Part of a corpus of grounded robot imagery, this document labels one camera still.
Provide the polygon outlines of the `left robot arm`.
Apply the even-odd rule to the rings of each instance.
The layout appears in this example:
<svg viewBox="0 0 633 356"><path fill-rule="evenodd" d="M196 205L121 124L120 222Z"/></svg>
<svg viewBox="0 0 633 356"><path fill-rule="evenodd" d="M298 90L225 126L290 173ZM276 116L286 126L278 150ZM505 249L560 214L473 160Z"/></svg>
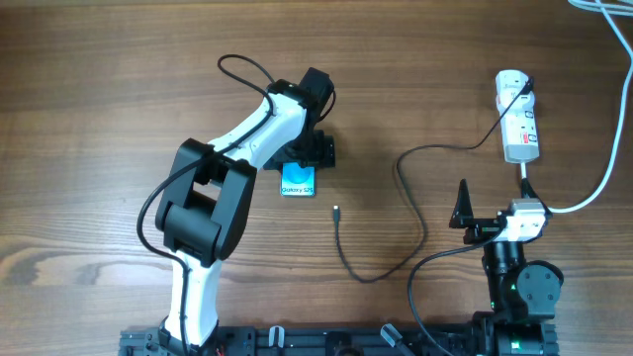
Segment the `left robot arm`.
<svg viewBox="0 0 633 356"><path fill-rule="evenodd" d="M229 133L180 145L155 217L174 258L160 348L171 355L212 354L222 264L244 233L256 175L277 170L291 181L290 195L312 195L316 170L335 164L332 136L316 127L334 98L329 75L309 68L298 84L270 84L256 111Z"/></svg>

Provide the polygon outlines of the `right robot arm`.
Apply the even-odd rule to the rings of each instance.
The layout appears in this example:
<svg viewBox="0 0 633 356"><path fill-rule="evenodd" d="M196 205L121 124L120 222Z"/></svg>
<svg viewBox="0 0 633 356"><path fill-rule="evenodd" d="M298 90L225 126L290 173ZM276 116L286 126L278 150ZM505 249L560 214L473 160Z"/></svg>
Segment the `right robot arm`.
<svg viewBox="0 0 633 356"><path fill-rule="evenodd" d="M491 311L473 315L476 355L558 355L555 325L564 275L555 265L527 261L524 245L543 234L552 213L526 180L521 197L494 218L477 218L466 180L461 180L449 223L465 230L464 243L483 249Z"/></svg>

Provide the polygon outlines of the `teal screen smartphone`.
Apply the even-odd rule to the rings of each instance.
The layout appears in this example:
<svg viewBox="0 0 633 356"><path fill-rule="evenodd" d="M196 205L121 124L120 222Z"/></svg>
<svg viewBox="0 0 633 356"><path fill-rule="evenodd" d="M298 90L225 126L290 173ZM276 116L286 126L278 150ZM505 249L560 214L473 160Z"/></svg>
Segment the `teal screen smartphone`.
<svg viewBox="0 0 633 356"><path fill-rule="evenodd" d="M316 170L298 163L284 163L280 194L284 197L313 197L316 193Z"/></svg>

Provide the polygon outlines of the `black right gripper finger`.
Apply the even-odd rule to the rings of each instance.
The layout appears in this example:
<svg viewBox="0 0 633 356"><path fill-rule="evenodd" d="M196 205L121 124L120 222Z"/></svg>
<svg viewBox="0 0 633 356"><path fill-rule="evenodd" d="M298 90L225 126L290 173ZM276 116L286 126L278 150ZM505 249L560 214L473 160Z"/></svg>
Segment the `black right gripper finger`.
<svg viewBox="0 0 633 356"><path fill-rule="evenodd" d="M545 210L545 217L546 218L551 218L552 217L552 212L547 207L547 205L543 202L543 200L534 191L534 189L532 188L532 186L529 183L529 180L527 178L522 178L521 179L520 190L521 190L521 196L523 198L536 199L536 200L539 201L539 203L542 205L542 207Z"/></svg>
<svg viewBox="0 0 633 356"><path fill-rule="evenodd" d="M459 184L457 200L451 215L449 227L467 228L475 224L474 219L467 180L462 179Z"/></svg>

